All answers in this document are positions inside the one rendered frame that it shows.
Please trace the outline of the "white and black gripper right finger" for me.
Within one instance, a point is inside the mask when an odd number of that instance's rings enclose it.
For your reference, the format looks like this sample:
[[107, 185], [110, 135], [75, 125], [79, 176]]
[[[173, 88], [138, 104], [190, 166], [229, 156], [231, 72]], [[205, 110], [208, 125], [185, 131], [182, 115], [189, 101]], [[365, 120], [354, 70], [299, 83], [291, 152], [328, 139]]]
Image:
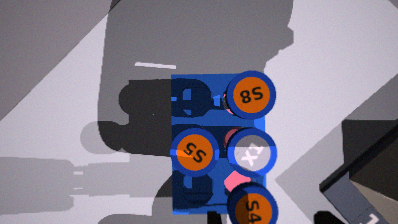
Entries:
[[314, 214], [314, 224], [345, 224], [329, 211], [317, 211]]

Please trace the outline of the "blue tube rack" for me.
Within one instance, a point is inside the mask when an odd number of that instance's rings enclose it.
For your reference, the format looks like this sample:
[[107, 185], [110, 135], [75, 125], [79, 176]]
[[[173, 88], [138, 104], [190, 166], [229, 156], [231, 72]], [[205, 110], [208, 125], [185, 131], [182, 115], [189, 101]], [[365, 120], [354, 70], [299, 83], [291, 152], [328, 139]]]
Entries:
[[[172, 163], [172, 203], [190, 214], [228, 214], [224, 181], [235, 171], [226, 156], [224, 136], [233, 127], [253, 127], [265, 131], [265, 116], [241, 119], [223, 107], [223, 95], [238, 74], [171, 75], [172, 142], [184, 129], [203, 127], [213, 134], [219, 146], [219, 159], [208, 174], [189, 177]], [[204, 203], [190, 203], [204, 202]]]

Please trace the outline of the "blue tube cap with grey x1 dot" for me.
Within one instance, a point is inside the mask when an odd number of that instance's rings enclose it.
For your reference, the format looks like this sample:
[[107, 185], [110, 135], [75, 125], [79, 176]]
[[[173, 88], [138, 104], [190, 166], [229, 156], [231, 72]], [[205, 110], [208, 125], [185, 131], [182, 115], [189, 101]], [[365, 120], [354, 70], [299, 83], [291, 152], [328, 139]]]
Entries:
[[277, 147], [272, 137], [253, 127], [233, 127], [224, 136], [224, 147], [231, 167], [248, 178], [267, 174], [277, 160]]

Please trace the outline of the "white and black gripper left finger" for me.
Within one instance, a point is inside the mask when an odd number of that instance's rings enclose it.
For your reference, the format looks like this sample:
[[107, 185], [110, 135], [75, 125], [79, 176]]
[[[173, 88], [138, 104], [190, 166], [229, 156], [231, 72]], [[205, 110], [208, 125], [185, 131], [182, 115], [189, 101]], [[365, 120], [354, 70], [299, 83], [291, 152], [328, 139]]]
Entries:
[[217, 214], [217, 211], [207, 211], [207, 224], [222, 224], [221, 214]]

